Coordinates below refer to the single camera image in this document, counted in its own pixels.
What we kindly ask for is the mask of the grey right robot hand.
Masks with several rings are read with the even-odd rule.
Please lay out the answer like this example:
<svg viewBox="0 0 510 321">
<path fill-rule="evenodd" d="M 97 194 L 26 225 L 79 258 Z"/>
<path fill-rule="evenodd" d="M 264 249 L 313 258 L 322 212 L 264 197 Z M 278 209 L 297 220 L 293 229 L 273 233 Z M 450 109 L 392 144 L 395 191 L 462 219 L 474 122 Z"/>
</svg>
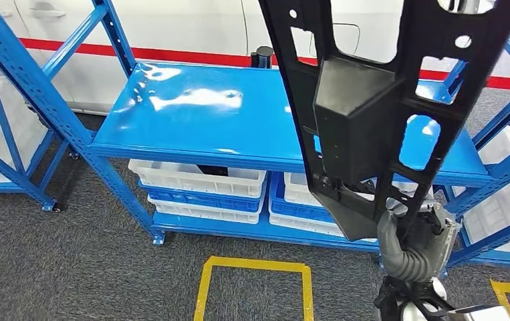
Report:
<svg viewBox="0 0 510 321">
<path fill-rule="evenodd" d="M 416 214 L 405 214 L 403 210 L 404 206 L 399 205 L 385 211 L 377 224 L 386 265 L 400 265 L 406 256 L 418 254 L 430 270 L 445 266 L 461 224 L 434 200 L 424 201 Z"/>
</svg>

